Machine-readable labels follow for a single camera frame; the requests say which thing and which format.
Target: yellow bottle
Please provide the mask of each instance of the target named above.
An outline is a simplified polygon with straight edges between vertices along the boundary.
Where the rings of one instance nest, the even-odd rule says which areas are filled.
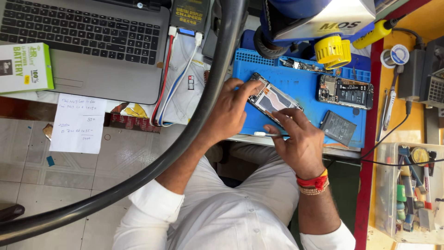
[[[381,20],[375,23],[375,28],[372,31],[367,33],[365,36],[358,38],[356,41],[352,43],[353,47],[355,47],[356,49],[365,48],[370,44],[378,41],[379,39],[385,37],[386,35],[390,34],[390,32],[392,32],[392,28],[404,16],[397,19]]]

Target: shirt sleeve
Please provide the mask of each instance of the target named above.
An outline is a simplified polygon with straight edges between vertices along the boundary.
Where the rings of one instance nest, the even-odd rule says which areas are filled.
[[[183,198],[156,180],[130,194],[133,204],[117,227],[113,249],[165,250],[168,226],[177,220]]]
[[[341,220],[336,231],[329,234],[302,234],[301,243],[305,250],[354,250],[356,240]]]

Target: laptop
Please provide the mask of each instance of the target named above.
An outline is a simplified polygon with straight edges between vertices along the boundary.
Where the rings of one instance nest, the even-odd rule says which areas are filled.
[[[0,44],[49,45],[52,91],[154,104],[170,12],[110,2],[0,0]]]

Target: laptop keyboard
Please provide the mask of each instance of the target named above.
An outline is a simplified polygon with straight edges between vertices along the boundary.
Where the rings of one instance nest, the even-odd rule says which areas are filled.
[[[160,26],[23,0],[7,0],[0,40],[46,43],[92,56],[154,65]]]

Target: yellow knob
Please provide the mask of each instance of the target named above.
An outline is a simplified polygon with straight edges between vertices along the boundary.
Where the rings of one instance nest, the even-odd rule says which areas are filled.
[[[342,45],[340,36],[326,37],[314,45],[316,60],[318,63],[329,63],[338,60],[342,54]]]
[[[336,69],[347,65],[352,61],[352,54],[350,52],[350,40],[342,40],[342,56],[332,62],[324,64],[325,69]]]

